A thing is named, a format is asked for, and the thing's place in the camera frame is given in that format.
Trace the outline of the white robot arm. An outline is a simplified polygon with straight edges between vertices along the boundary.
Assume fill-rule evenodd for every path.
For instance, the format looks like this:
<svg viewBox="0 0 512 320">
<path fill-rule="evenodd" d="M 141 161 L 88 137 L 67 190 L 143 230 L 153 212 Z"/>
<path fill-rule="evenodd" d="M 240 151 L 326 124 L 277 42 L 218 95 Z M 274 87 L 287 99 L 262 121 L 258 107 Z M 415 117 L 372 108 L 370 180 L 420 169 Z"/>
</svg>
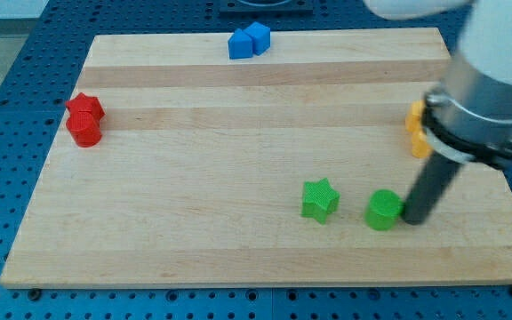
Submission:
<svg viewBox="0 0 512 320">
<path fill-rule="evenodd" d="M 429 165 L 512 163 L 512 0 L 471 2 L 447 69 L 424 95 Z"/>
</svg>

